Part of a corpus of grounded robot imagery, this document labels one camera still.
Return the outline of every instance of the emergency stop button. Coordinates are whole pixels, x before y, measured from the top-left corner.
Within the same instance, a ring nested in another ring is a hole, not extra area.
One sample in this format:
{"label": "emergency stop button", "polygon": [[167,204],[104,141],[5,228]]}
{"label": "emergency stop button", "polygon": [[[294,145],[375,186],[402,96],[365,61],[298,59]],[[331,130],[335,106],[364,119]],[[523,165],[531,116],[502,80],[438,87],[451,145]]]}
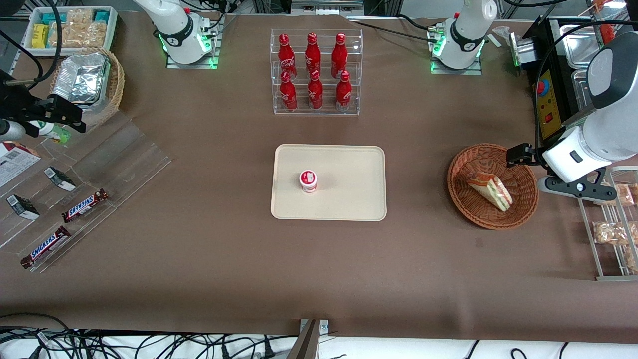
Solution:
{"label": "emergency stop button", "polygon": [[549,92],[549,81],[548,80],[541,80],[538,83],[538,88],[536,90],[536,93],[538,93],[539,96],[543,97],[548,92]]}

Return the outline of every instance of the acrylic display stand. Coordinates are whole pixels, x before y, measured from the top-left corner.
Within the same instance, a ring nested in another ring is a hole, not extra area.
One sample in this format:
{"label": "acrylic display stand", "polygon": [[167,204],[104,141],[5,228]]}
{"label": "acrylic display stand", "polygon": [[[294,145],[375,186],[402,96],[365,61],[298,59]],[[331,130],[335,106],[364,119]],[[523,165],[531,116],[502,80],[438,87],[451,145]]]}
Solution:
{"label": "acrylic display stand", "polygon": [[[25,138],[21,143],[35,149],[41,159],[0,187],[0,252],[16,254],[15,265],[42,244],[61,225],[71,237],[29,270],[43,272],[74,244],[170,163],[124,113],[118,111],[104,124],[88,128],[85,134],[71,131],[66,144]],[[44,174],[49,167],[65,172],[77,188],[67,192]],[[104,188],[109,198],[65,224],[62,213]],[[19,217],[6,198],[29,199],[40,213],[36,220]]]}
{"label": "acrylic display stand", "polygon": [[[313,110],[308,105],[309,75],[306,71],[306,46],[308,33],[317,35],[317,45],[321,50],[322,69],[320,80],[323,84],[323,107]],[[346,70],[350,72],[352,85],[351,104],[346,112],[339,112],[336,108],[336,89],[339,80],[332,77],[332,50],[338,33],[346,35],[348,49],[348,64]],[[287,34],[290,46],[295,52],[297,77],[292,81],[297,90],[297,109],[293,112],[284,110],[281,101],[279,85],[281,84],[281,67],[279,65],[279,36]],[[321,115],[321,116],[356,116],[361,108],[361,77],[363,68],[363,30],[320,30],[320,29],[273,29],[271,31],[271,79],[272,79],[272,109],[275,114],[287,115]]]}

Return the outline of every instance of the coca-cola bottle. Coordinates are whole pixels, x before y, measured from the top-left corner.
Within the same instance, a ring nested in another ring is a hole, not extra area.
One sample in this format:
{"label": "coca-cola bottle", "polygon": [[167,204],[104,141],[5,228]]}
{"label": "coca-cola bottle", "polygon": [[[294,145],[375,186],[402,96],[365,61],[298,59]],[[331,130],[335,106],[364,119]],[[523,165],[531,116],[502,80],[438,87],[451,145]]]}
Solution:
{"label": "coca-cola bottle", "polygon": [[319,71],[321,74],[321,50],[317,46],[317,34],[308,34],[308,46],[306,47],[306,69],[308,73]]}
{"label": "coca-cola bottle", "polygon": [[332,77],[338,79],[341,76],[341,72],[346,69],[348,63],[348,49],[346,49],[346,35],[343,33],[337,34],[337,44],[332,50]]}
{"label": "coca-cola bottle", "polygon": [[350,72],[341,72],[341,81],[337,84],[337,111],[346,112],[350,107],[350,94],[352,85],[350,84]]}
{"label": "coca-cola bottle", "polygon": [[295,85],[290,82],[290,74],[288,72],[281,72],[279,92],[281,92],[284,110],[292,112],[297,109],[297,92],[295,91]]}
{"label": "coca-cola bottle", "polygon": [[288,72],[290,80],[294,80],[297,76],[295,52],[290,47],[290,41],[286,34],[281,34],[279,36],[279,64],[281,65],[282,71]]}
{"label": "coca-cola bottle", "polygon": [[313,110],[323,107],[323,84],[319,80],[319,71],[312,71],[308,82],[308,106]]}

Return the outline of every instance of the yellow control panel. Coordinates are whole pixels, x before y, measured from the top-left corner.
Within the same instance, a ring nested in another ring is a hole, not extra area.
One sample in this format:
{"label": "yellow control panel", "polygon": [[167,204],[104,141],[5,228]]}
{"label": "yellow control panel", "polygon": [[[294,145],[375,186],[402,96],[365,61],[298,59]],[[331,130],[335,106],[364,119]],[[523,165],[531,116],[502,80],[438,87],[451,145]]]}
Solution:
{"label": "yellow control panel", "polygon": [[561,120],[556,104],[556,95],[552,85],[552,77],[549,70],[543,73],[538,83],[538,118],[540,120],[540,133],[543,140],[552,136],[560,129]]}

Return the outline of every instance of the brown tablecloth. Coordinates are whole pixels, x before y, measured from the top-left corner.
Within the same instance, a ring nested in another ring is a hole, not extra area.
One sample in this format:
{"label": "brown tablecloth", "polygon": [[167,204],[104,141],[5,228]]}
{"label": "brown tablecloth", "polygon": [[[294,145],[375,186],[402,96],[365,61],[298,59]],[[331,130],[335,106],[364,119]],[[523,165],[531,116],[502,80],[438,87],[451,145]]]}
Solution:
{"label": "brown tablecloth", "polygon": [[[298,319],[320,317],[339,335],[637,340],[638,284],[593,280],[573,199],[541,194],[527,224],[496,232],[465,220],[447,194],[448,164],[465,146],[533,139],[529,86],[506,45],[485,46],[483,76],[431,75],[424,42],[364,28],[361,115],[288,118],[272,113],[271,28],[359,25],[243,16],[224,33],[217,70],[167,70],[148,16],[121,15],[121,108],[173,162],[45,273],[0,254],[1,312],[46,312],[74,328],[294,333]],[[15,75],[34,69],[22,56]],[[383,148],[387,217],[273,218],[283,143]]]}

